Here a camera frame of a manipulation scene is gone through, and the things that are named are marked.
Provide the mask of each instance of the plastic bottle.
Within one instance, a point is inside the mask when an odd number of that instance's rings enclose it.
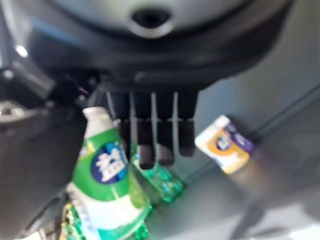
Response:
[[[184,191],[183,183],[165,167],[155,163],[153,169],[141,169],[139,165],[140,156],[137,154],[137,147],[134,144],[131,146],[131,155],[134,167],[157,190],[163,201],[173,203]]]
[[[73,180],[67,187],[88,240],[123,240],[151,206],[128,168],[117,129],[103,107],[83,110],[88,120]]]

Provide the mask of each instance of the gray floor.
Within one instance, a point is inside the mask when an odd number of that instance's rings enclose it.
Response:
[[[208,169],[148,218],[151,240],[249,239],[320,221],[320,99],[273,131],[251,162]]]

